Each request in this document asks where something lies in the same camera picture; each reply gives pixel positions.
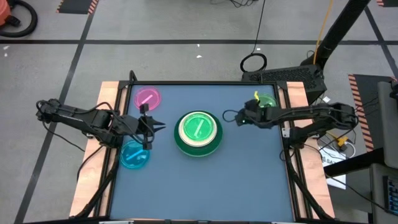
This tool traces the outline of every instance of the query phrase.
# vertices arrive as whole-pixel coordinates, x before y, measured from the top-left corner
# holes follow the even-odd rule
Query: black vacuum hose
[[[36,13],[35,9],[30,4],[27,4],[26,2],[21,1],[21,0],[14,0],[14,4],[24,6],[30,12],[30,14],[32,16],[32,20],[30,21],[30,24],[28,27],[26,27],[26,29],[19,31],[19,32],[4,32],[4,31],[0,30],[0,36],[12,37],[12,38],[23,37],[28,34],[31,34],[33,32],[33,30],[36,29],[37,13]]]

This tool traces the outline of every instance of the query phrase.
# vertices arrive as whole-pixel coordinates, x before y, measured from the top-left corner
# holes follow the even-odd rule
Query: wooden table edge
[[[115,104],[116,94],[118,92],[119,82],[102,82],[101,89],[98,95],[97,103],[107,101],[111,105]],[[302,82],[287,82],[288,94],[290,99],[291,107],[308,106],[307,96],[305,94],[304,85]],[[284,105],[283,92],[279,91],[281,104]],[[124,100],[126,98],[126,91],[123,91],[121,111],[123,111]],[[298,127],[309,125],[311,120],[295,121],[295,125]],[[318,149],[318,143],[314,139],[307,140],[306,144],[313,146]],[[89,139],[86,145],[85,160],[91,153],[93,153],[99,147],[98,141],[95,139]],[[334,217],[333,206],[331,204],[330,194],[326,183],[325,173],[323,171],[322,160],[320,159],[319,153],[315,152],[310,147],[304,147],[301,149],[301,158],[305,174],[305,181],[307,183],[308,190],[311,192],[315,200],[321,205],[327,214]],[[113,149],[111,152],[111,160],[113,161],[116,151]],[[87,164],[82,168],[80,172],[80,178],[76,185],[75,196],[70,210],[70,216],[76,215],[80,212],[87,202],[92,198],[100,182],[100,175],[103,168],[103,161],[105,157],[105,149],[102,149],[97,155],[95,155]],[[109,163],[108,171],[112,166],[112,162]],[[109,197],[109,186],[103,194],[101,208],[99,215],[106,214],[106,207],[108,204]],[[296,186],[298,207],[300,209],[300,216],[306,217],[305,206],[303,202],[303,196],[301,191]]]

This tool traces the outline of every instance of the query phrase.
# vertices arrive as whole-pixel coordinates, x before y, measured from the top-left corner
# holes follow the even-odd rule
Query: orange vacuum
[[[29,26],[26,29],[18,32],[6,32],[3,29],[6,26],[18,27],[21,24],[21,21],[11,15],[11,9],[13,9],[16,5],[20,5],[25,7],[31,14],[32,19],[30,21]],[[3,37],[23,37],[30,33],[32,33],[37,26],[37,13],[35,9],[24,1],[21,0],[0,0],[0,36]]]

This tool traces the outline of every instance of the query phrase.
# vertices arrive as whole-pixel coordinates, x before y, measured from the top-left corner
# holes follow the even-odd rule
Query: blue table surface
[[[134,95],[129,115],[139,117]],[[237,127],[222,120],[224,110],[240,110],[254,91],[274,96],[273,86],[156,85],[162,101],[148,115],[166,124],[155,135],[148,163],[139,170],[119,166],[110,217],[174,220],[292,222],[285,164],[279,159],[278,126]],[[178,119],[205,110],[221,122],[219,148],[207,157],[190,157],[174,141]]]

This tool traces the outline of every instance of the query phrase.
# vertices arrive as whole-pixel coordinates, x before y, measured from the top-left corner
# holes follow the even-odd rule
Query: gray floor
[[[27,0],[37,10],[37,30],[22,40],[79,40],[87,15],[57,14],[59,1]],[[347,0],[337,0],[326,24],[332,25]],[[327,0],[268,0],[259,38],[263,40],[316,40],[328,7]],[[398,40],[398,9],[369,4],[385,40]],[[23,9],[15,9],[22,14]],[[100,0],[88,33],[88,40],[185,40],[254,39],[261,1],[236,9],[225,0]],[[377,40],[365,13],[345,40]],[[0,37],[0,217],[14,223],[42,148],[45,130],[35,118],[37,100],[58,98],[68,75],[78,41],[70,44],[13,44]],[[126,79],[133,69],[140,80],[239,80],[239,63],[251,52],[246,44],[85,44],[81,52],[66,103],[90,108],[95,105],[100,84]],[[267,68],[298,65],[314,45],[258,45],[268,57]],[[390,45],[398,60],[398,46]],[[247,70],[260,66],[248,61]],[[325,67],[326,95],[332,101],[353,105],[347,74],[393,76],[380,45],[340,45]],[[59,124],[56,132],[84,147],[78,131]],[[364,153],[364,141],[357,128],[357,153]],[[82,152],[54,137],[25,222],[67,218],[76,185]],[[348,183],[366,193],[362,174],[348,176]],[[343,207],[367,204],[349,190],[330,187],[336,216],[352,222],[366,222],[365,213]]]

